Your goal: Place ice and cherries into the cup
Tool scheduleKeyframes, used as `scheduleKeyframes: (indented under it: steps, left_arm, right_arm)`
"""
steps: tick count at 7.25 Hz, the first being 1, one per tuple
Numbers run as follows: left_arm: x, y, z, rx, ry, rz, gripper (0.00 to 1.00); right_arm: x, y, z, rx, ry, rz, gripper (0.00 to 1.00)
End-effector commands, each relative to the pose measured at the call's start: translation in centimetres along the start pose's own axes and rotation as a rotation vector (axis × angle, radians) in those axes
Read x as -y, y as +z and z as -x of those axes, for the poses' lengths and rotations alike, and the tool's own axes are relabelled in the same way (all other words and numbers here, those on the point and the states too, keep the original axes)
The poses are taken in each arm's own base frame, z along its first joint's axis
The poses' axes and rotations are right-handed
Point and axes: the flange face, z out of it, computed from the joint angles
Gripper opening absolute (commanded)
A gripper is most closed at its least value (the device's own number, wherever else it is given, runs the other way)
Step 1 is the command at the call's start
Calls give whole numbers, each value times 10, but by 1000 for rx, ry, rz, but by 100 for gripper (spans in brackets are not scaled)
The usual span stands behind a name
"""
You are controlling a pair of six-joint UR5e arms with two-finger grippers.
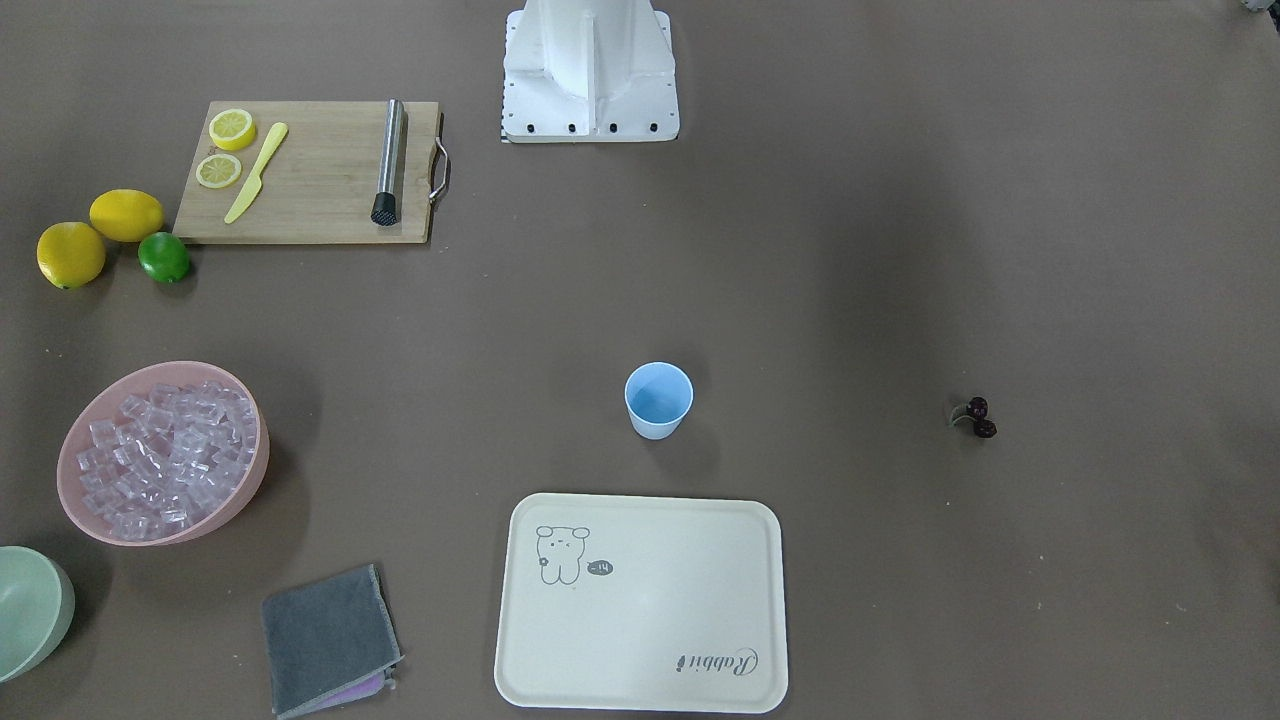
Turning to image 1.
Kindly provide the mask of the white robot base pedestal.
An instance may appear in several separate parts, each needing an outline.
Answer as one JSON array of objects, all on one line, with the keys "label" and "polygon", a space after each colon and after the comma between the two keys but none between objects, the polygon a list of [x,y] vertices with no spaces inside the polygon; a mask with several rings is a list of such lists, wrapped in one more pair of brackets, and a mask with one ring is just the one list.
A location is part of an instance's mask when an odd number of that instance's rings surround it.
[{"label": "white robot base pedestal", "polygon": [[502,141],[678,137],[671,19],[652,3],[527,1],[504,28]]}]

